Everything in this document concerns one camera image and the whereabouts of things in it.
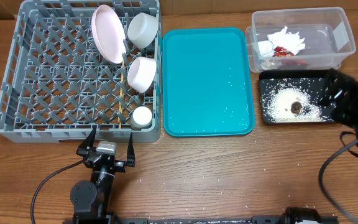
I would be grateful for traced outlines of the white napkin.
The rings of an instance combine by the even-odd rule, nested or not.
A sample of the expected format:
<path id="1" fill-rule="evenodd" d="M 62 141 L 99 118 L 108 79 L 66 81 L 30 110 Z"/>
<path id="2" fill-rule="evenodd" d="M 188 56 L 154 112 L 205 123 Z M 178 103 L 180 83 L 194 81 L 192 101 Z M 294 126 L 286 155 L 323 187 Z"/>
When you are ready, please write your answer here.
<path id="1" fill-rule="evenodd" d="M 285 26 L 281 31 L 267 35 L 267 40 L 258 41 L 258 48 L 261 56 L 273 57 L 275 47 L 283 47 L 297 55 L 306 49 L 305 39 L 300 38 L 299 32 L 291 33 Z"/>

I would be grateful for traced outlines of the grey-white bowl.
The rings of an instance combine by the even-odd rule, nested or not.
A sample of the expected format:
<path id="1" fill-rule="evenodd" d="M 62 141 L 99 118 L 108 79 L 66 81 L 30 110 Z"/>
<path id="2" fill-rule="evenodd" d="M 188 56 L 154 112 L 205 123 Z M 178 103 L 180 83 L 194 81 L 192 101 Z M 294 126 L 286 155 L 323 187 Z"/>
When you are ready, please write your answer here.
<path id="1" fill-rule="evenodd" d="M 138 49 L 144 49 L 154 41 L 157 31 L 158 19 L 141 12 L 131 20 L 127 36 Z"/>

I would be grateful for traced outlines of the pink round plate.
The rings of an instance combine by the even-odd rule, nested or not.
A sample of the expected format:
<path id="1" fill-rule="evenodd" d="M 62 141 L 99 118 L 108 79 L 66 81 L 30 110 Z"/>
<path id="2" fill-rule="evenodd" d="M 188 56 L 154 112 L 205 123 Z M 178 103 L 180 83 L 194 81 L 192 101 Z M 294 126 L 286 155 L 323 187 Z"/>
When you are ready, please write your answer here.
<path id="1" fill-rule="evenodd" d="M 91 18 L 91 30 L 99 53 L 109 62 L 121 64 L 126 53 L 124 28 L 112 7 L 100 5 Z"/>

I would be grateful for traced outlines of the red snack wrapper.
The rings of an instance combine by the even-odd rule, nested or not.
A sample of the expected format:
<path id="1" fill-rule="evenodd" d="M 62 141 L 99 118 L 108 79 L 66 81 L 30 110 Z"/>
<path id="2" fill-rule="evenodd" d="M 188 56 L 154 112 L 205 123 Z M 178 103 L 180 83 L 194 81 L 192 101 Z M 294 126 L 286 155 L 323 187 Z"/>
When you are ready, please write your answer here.
<path id="1" fill-rule="evenodd" d="M 289 50 L 287 50 L 286 48 L 283 47 L 275 47 L 274 48 L 274 57 L 294 57 L 295 54 L 293 54 L 292 52 L 290 52 Z M 300 59 L 286 59 L 283 60 L 282 62 L 283 65 L 307 65 L 307 63 L 304 60 L 300 60 Z"/>

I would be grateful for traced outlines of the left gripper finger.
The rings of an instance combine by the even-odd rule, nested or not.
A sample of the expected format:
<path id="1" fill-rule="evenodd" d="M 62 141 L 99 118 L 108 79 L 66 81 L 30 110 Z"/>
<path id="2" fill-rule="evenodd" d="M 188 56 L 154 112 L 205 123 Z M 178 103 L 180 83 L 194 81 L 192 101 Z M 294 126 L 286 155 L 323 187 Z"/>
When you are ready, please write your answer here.
<path id="1" fill-rule="evenodd" d="M 96 128 L 93 128 L 90 134 L 85 138 L 85 140 L 78 146 L 76 154 L 78 156 L 88 156 L 90 152 L 94 149 L 94 140 L 96 136 Z"/>
<path id="2" fill-rule="evenodd" d="M 126 166 L 135 167 L 135 152 L 133 147 L 133 135 L 130 133 L 128 147 L 127 147 L 127 160 Z"/>

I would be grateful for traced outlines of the brown food scrap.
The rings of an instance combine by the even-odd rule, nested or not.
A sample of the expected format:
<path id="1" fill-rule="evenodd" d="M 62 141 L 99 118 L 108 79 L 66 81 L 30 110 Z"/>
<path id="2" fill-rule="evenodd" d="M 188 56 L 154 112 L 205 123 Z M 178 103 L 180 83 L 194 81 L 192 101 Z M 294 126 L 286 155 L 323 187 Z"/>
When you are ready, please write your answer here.
<path id="1" fill-rule="evenodd" d="M 299 101 L 296 101 L 296 102 L 293 102 L 291 104 L 291 109 L 290 111 L 293 113 L 293 114 L 300 114 L 301 111 L 303 109 L 303 106 L 302 104 L 299 102 Z"/>

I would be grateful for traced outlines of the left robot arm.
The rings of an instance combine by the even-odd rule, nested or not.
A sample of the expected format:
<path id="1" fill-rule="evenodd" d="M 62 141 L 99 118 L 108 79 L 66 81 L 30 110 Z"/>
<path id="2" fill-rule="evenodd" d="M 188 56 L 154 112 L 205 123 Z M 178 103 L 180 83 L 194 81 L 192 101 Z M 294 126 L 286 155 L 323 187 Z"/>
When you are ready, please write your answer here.
<path id="1" fill-rule="evenodd" d="M 135 166 L 135 153 L 132 136 L 129 136 L 127 159 L 116 159 L 115 142 L 101 141 L 94 145 L 96 130 L 93 129 L 78 146 L 76 154 L 83 157 L 82 162 L 92 170 L 90 180 L 77 182 L 70 192 L 74 206 L 73 224 L 80 223 L 120 223 L 114 212 L 108 211 L 112 185 L 117 172 L 125 173 L 126 167 Z"/>

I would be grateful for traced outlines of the pink bowl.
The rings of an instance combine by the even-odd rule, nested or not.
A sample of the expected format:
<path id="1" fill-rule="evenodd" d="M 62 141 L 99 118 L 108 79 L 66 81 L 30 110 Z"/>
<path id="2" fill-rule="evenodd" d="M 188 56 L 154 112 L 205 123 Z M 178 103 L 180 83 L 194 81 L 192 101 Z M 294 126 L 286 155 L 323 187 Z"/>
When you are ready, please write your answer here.
<path id="1" fill-rule="evenodd" d="M 144 93 L 152 84 L 157 71 L 153 58 L 137 57 L 129 68 L 127 81 L 130 87 Z"/>

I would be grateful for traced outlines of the white paper cup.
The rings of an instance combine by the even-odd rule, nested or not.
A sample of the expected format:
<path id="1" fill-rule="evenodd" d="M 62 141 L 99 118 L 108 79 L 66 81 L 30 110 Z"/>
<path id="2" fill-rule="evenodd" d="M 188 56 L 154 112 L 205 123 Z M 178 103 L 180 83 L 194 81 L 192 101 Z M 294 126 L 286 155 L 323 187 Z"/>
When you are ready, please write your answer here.
<path id="1" fill-rule="evenodd" d="M 153 114 L 151 110 L 145 106 L 136 108 L 130 118 L 130 124 L 133 130 L 141 130 L 149 128 L 152 125 Z"/>

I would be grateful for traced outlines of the wooden chopstick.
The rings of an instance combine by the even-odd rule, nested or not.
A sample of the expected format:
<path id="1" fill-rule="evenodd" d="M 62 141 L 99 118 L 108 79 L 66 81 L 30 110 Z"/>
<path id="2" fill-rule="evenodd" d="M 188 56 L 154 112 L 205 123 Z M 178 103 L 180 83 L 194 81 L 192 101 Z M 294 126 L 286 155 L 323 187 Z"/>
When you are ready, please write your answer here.
<path id="1" fill-rule="evenodd" d="M 125 62 L 124 62 L 124 61 L 122 61 L 121 69 L 122 69 L 122 72 L 121 72 L 121 82 L 122 82 L 123 84 L 125 84 L 124 72 L 126 71 L 126 68 L 125 68 Z M 121 99 L 123 99 L 123 97 L 124 97 L 124 92 L 123 92 L 122 87 L 120 87 L 119 96 L 121 97 Z M 120 112 L 120 113 L 123 112 L 123 107 L 122 107 L 122 103 L 121 103 L 121 102 L 119 102 L 119 112 Z M 122 128 L 122 119 L 119 117 L 118 121 L 119 121 L 119 129 L 121 129 L 121 128 Z"/>
<path id="2" fill-rule="evenodd" d="M 122 97 L 124 96 L 124 95 L 123 95 L 123 90 L 122 90 L 121 87 L 120 87 L 119 96 L 120 96 L 120 99 L 122 99 Z M 122 110 L 123 110 L 123 108 L 122 108 L 122 103 L 121 103 L 121 101 L 120 101 L 120 102 L 119 102 L 119 112 L 122 113 Z M 118 121 L 119 121 L 119 129 L 121 129 L 121 128 L 122 128 L 122 119 L 121 119 L 120 117 L 118 117 Z"/>

